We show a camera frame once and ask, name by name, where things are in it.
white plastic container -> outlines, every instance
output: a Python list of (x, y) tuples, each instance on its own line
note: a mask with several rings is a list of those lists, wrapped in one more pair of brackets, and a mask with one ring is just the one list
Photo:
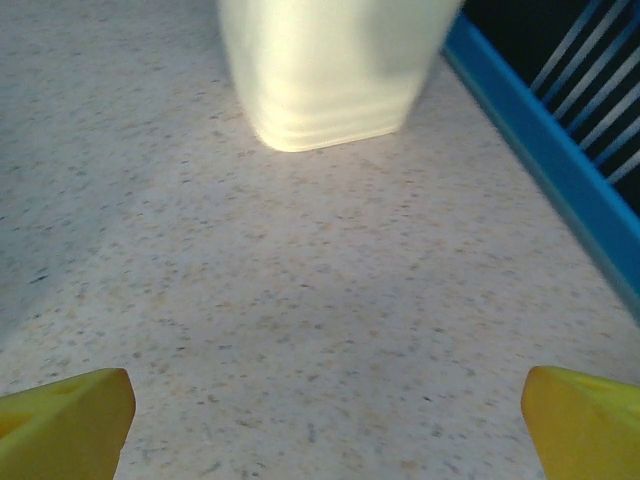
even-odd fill
[(398, 130), (462, 0), (218, 0), (261, 140), (297, 152)]

blue crate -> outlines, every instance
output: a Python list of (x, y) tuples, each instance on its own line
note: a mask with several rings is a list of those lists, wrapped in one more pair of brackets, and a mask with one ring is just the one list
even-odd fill
[(640, 324), (638, 216), (464, 13), (444, 53)]

yellow plastic piece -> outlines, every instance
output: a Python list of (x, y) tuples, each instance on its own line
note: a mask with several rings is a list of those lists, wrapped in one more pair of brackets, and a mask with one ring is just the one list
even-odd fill
[(0, 479), (112, 480), (134, 413), (122, 369), (2, 397)]
[(640, 388), (534, 367), (522, 413), (548, 480), (640, 479)]

blue plastic frame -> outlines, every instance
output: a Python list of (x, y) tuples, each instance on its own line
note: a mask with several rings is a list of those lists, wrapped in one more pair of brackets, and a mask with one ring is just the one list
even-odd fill
[(640, 219), (464, 13), (444, 53), (640, 324)]

terrazzo floor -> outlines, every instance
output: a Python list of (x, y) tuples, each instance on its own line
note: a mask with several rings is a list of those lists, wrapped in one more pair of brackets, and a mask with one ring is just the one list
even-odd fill
[(640, 329), (449, 68), (396, 135), (287, 155), (213, 0), (0, 6), (0, 392), (131, 375), (117, 479), (540, 479), (530, 367)]

